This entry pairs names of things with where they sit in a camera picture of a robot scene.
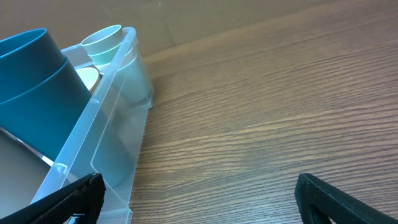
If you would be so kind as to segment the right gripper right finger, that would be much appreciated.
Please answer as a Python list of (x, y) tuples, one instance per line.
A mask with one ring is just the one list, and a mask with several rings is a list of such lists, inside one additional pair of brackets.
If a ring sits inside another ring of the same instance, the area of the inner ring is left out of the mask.
[(396, 219), (309, 173), (298, 176), (294, 195), (304, 224), (397, 224)]

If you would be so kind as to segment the mint green small cup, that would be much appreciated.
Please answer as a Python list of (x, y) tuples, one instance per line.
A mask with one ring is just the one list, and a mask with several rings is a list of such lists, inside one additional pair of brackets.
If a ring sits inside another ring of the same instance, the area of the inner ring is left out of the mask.
[(105, 65), (110, 63), (116, 52), (120, 48), (121, 44), (98, 54), (88, 54), (89, 58), (92, 59), (93, 63), (96, 65)]

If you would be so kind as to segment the grey small cup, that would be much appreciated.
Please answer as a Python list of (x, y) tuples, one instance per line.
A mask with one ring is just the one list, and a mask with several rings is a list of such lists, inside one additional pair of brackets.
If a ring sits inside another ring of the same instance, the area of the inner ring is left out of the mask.
[(82, 40), (80, 45), (87, 54), (94, 55), (119, 45), (124, 39), (124, 32), (121, 25), (113, 25), (96, 31)]

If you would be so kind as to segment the cream bowl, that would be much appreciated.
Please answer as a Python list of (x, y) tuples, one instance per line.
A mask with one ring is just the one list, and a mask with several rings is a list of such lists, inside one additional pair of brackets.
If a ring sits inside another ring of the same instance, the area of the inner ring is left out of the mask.
[(76, 69), (76, 72), (90, 93), (93, 94), (101, 80), (99, 71), (93, 67), (85, 67)]

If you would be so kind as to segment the clear plastic storage container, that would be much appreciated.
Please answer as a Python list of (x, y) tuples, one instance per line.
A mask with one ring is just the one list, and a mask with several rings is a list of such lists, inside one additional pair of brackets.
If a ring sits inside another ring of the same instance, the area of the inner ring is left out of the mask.
[(98, 223), (132, 221), (129, 202), (154, 87), (137, 57), (121, 68), (136, 30), (125, 27), (124, 40), (107, 67), (59, 155), (33, 198), (36, 202), (90, 173), (105, 182)]

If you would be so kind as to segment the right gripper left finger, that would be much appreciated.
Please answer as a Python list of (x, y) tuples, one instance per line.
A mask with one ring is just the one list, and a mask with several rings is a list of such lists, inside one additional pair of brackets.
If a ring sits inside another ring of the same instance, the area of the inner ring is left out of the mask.
[(95, 224), (104, 204), (103, 176), (92, 173), (1, 219), (1, 224)]

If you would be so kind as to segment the dark blue tall cup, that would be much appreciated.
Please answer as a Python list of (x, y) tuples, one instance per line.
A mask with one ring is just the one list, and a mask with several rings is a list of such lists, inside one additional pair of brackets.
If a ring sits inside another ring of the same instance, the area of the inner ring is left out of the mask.
[(66, 58), (51, 77), (1, 103), (1, 127), (54, 161), (90, 98)]
[(1, 40), (1, 101), (42, 83), (65, 63), (65, 56), (45, 28)]

